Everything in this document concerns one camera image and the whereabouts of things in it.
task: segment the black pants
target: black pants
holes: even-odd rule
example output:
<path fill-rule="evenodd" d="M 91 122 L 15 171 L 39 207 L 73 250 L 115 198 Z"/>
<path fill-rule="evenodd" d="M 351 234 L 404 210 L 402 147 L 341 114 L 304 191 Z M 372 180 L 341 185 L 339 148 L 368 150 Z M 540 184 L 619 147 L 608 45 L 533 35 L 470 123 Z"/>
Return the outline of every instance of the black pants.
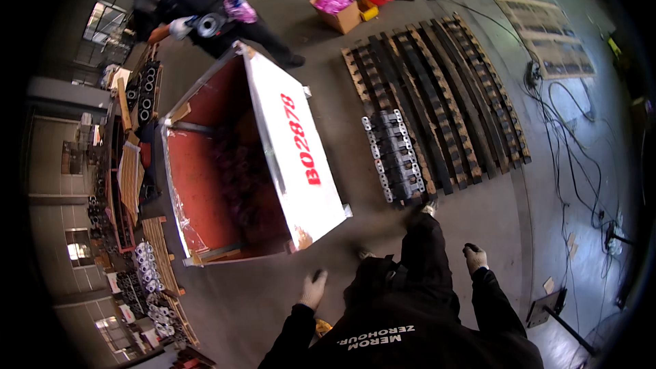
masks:
<path fill-rule="evenodd" d="M 421 294 L 423 299 L 460 313 L 458 296 L 453 291 L 444 235 L 439 223 L 430 215 L 415 214 L 410 221 L 401 247 L 401 262 L 389 263 L 385 258 L 365 258 L 357 268 L 356 278 L 344 290 L 346 309 L 355 308 L 390 291 L 384 281 L 392 278 L 391 270 L 407 269 L 401 291 Z"/>
<path fill-rule="evenodd" d="M 291 61 L 293 53 L 277 34 L 271 31 L 267 24 L 258 15 L 255 23 L 242 23 L 235 21 L 234 26 L 227 32 L 210 40 L 203 40 L 199 45 L 215 59 L 221 57 L 232 43 L 237 39 L 252 40 L 261 44 L 269 54 L 280 64 Z"/>

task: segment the plastic wrap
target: plastic wrap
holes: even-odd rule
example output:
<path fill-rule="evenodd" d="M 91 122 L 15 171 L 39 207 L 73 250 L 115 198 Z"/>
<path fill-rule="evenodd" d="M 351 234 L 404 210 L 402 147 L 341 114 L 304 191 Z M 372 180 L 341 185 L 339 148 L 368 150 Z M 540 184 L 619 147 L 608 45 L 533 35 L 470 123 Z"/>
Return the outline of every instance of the plastic wrap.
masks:
<path fill-rule="evenodd" d="M 177 135 L 186 136 L 184 132 L 177 132 L 173 129 L 167 129 L 166 127 L 164 128 L 166 129 L 165 131 L 167 137 L 176 137 Z M 170 176 L 170 168 L 168 167 L 168 143 L 165 144 L 164 154 L 165 161 L 167 163 L 168 188 L 171 201 L 173 203 L 173 212 L 175 214 L 176 223 L 178 224 L 178 232 L 180 233 L 180 237 L 183 240 L 186 255 L 187 257 L 190 257 L 190 250 L 196 253 L 200 253 L 209 250 L 209 248 L 207 245 L 205 245 L 200 235 L 194 231 L 189 218 L 185 216 L 185 205 L 182 203 L 182 200 L 180 200 L 178 190 L 173 184 L 173 179 Z"/>
<path fill-rule="evenodd" d="M 239 6 L 235 7 L 232 0 L 223 0 L 223 7 L 231 19 L 249 24 L 257 22 L 257 12 L 255 12 L 255 9 L 248 2 L 242 2 Z"/>
<path fill-rule="evenodd" d="M 346 9 L 349 4 L 355 2 L 355 0 L 317 0 L 314 3 L 314 7 L 321 10 L 322 12 L 336 15 L 342 10 Z"/>

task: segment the pink plastic bag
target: pink plastic bag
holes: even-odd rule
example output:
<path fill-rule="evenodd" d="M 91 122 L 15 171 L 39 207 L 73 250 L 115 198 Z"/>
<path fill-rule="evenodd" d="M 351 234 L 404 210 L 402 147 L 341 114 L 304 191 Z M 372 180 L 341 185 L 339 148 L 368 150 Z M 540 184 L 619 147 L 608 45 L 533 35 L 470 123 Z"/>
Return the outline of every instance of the pink plastic bag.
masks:
<path fill-rule="evenodd" d="M 257 12 L 248 2 L 242 2 L 242 4 L 235 7 L 232 0 L 223 0 L 223 8 L 231 19 L 249 24 L 257 22 Z"/>
<path fill-rule="evenodd" d="M 349 4 L 355 0 L 317 0 L 314 7 L 331 15 L 336 15 L 342 10 L 346 9 Z"/>

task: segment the concrete floor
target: concrete floor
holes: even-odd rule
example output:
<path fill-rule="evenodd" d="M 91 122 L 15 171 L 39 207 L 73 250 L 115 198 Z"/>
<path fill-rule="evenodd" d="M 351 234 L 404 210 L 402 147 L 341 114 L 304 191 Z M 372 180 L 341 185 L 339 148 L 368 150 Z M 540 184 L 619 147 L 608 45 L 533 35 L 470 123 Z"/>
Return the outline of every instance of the concrete floor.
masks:
<path fill-rule="evenodd" d="M 457 0 L 494 17 L 510 29 L 507 19 L 493 0 Z M 608 214 L 623 213 L 624 226 L 631 231 L 636 199 L 636 180 L 628 135 L 627 97 L 613 70 L 612 55 L 601 41 L 596 25 L 612 31 L 611 20 L 595 0 L 546 0 L 559 4 L 583 38 L 595 64 L 597 76 L 585 80 L 564 80 L 578 99 L 589 99 L 596 117 L 608 120 L 588 122 L 566 101 L 558 108 L 571 118 L 588 155 L 599 161 L 602 170 L 600 202 Z M 258 365 L 282 328 L 291 306 L 298 299 L 304 275 L 317 267 L 329 271 L 324 300 L 317 316 L 336 322 L 343 312 L 342 291 L 354 277 L 357 261 L 349 247 L 365 244 L 374 252 L 396 254 L 405 233 L 401 220 L 405 213 L 391 209 L 381 193 L 377 173 L 360 124 L 361 103 L 340 54 L 341 47 L 381 31 L 407 23 L 440 18 L 458 12 L 470 25 L 501 75 L 504 86 L 520 116 L 533 162 L 519 170 L 485 180 L 482 184 L 441 196 L 438 219 L 447 242 L 455 291 L 461 298 L 461 320 L 476 328 L 471 307 L 471 281 L 462 255 L 465 242 L 475 242 L 488 253 L 490 267 L 521 319 L 531 301 L 545 296 L 542 287 L 550 276 L 558 289 L 564 282 L 565 244 L 561 235 L 562 212 L 554 187 L 554 172 L 545 127 L 537 103 L 521 89 L 528 56 L 518 43 L 496 24 L 447 0 L 393 2 L 381 8 L 378 19 L 364 23 L 342 36 L 324 25 L 308 0 L 249 0 L 271 28 L 283 36 L 294 51 L 307 57 L 307 64 L 291 70 L 291 75 L 312 89 L 310 107 L 343 202 L 351 204 L 354 217 L 337 227 L 309 249 L 293 256 L 280 256 L 205 268 L 182 265 L 184 254 L 173 222 L 166 223 L 170 250 L 176 254 L 173 268 L 178 283 L 187 294 L 181 302 L 192 323 L 204 354 L 222 367 L 252 368 Z M 160 116 L 165 114 L 213 60 L 187 40 L 166 39 L 160 60 L 165 77 Z M 161 152 L 156 158 L 161 159 Z M 576 199 L 569 164 L 562 157 L 562 195 L 570 207 L 566 211 L 567 235 L 576 233 L 578 253 L 571 262 L 567 288 L 570 290 L 562 317 L 582 336 L 601 319 L 618 312 L 613 305 L 622 266 L 614 261 L 607 278 L 602 278 L 604 255 L 599 230 L 590 226 L 590 212 Z M 596 184 L 595 166 L 584 162 Z M 587 202 L 594 201 L 585 177 L 576 171 L 578 190 Z M 158 173 L 165 189 L 163 174 Z M 170 203 L 160 202 L 173 219 Z M 567 368 L 583 358 L 578 344 L 553 320 L 528 331 L 540 348 L 546 368 Z"/>

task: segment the wall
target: wall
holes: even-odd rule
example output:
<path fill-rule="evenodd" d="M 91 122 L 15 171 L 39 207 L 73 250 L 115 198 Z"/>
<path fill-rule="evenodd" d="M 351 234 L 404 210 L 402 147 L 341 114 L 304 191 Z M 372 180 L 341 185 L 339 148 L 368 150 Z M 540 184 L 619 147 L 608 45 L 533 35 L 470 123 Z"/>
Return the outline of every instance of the wall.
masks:
<path fill-rule="evenodd" d="M 127 361 L 124 354 L 110 350 L 94 324 L 97 320 L 117 316 L 112 300 L 55 308 L 55 314 L 91 367 L 107 368 Z"/>
<path fill-rule="evenodd" d="M 35 118 L 29 148 L 28 188 L 30 196 L 54 195 L 70 199 L 85 196 L 93 187 L 91 175 L 61 174 L 62 144 L 74 141 L 78 124 L 70 120 Z M 120 317 L 109 292 L 103 268 L 97 265 L 73 267 L 66 245 L 66 229 L 91 227 L 84 205 L 29 206 L 31 234 L 39 269 L 53 308 L 70 340 L 93 368 L 116 366 L 127 361 L 113 353 L 95 322 Z"/>
<path fill-rule="evenodd" d="M 110 92 L 89 86 L 76 86 L 70 82 L 48 77 L 32 77 L 28 95 L 107 109 Z"/>
<path fill-rule="evenodd" d="M 91 11 L 98 0 L 62 0 L 57 16 L 48 28 L 43 47 L 38 75 L 58 78 L 64 81 L 73 79 L 76 69 L 94 71 L 94 67 L 74 63 L 82 43 L 82 35 Z M 104 0 L 115 3 L 127 10 L 132 9 L 133 0 Z"/>

